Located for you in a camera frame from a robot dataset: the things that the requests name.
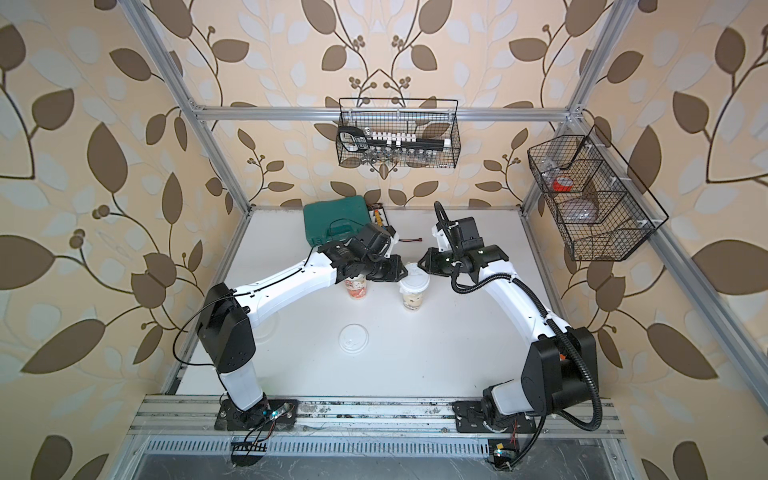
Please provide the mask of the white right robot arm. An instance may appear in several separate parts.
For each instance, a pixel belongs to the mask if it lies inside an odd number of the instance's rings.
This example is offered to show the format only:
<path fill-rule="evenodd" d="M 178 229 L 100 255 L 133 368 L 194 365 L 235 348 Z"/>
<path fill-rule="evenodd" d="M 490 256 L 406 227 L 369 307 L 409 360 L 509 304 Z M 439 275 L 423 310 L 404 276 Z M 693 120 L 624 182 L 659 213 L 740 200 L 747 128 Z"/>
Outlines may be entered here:
<path fill-rule="evenodd" d="M 594 335 L 574 328 L 547 307 L 527 285 L 496 245 L 485 245 L 475 220 L 451 220 L 434 203 L 437 241 L 418 266 L 428 274 L 447 277 L 460 295 L 487 292 L 511 320 L 528 347 L 518 378 L 486 388 L 483 421 L 492 430 L 505 430 L 521 415 L 545 418 L 556 414 L 584 431 L 596 431 L 603 406 Z"/>

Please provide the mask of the white plastic cup lid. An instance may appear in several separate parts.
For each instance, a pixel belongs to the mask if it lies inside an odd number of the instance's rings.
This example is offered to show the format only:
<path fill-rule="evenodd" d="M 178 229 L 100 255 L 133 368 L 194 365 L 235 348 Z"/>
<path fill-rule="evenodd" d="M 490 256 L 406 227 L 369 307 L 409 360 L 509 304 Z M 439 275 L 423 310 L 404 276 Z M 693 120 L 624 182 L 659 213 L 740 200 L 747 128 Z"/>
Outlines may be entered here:
<path fill-rule="evenodd" d="M 430 283 L 430 275 L 411 262 L 405 265 L 407 275 L 399 281 L 400 293 L 403 295 L 415 295 L 424 293 Z"/>

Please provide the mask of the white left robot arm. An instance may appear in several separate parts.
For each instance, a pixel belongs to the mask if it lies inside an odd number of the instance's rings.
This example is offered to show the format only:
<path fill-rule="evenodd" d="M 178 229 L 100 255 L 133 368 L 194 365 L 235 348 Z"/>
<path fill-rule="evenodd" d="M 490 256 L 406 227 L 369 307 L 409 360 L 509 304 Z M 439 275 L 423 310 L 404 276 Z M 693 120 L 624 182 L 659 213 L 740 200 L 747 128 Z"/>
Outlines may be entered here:
<path fill-rule="evenodd" d="M 254 331 L 301 298 L 348 279 L 404 279 L 407 269 L 392 252 L 398 241 L 394 227 L 367 223 L 356 235 L 313 247 L 305 260 L 263 280 L 235 288 L 219 283 L 209 289 L 191 321 L 210 358 L 208 365 L 236 410 L 262 422 L 271 416 L 258 379 Z"/>

